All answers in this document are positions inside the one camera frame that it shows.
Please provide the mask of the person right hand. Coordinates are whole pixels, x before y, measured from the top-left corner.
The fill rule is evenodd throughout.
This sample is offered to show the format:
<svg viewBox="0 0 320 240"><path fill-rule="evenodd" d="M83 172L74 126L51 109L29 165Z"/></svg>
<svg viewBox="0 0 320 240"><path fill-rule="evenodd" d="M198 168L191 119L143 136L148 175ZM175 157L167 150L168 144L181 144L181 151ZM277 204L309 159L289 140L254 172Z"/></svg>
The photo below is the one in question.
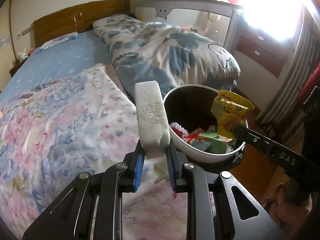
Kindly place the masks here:
<svg viewBox="0 0 320 240"><path fill-rule="evenodd" d="M292 179L278 184L267 195L268 214L281 228L286 239L319 239L319 213L311 193Z"/></svg>

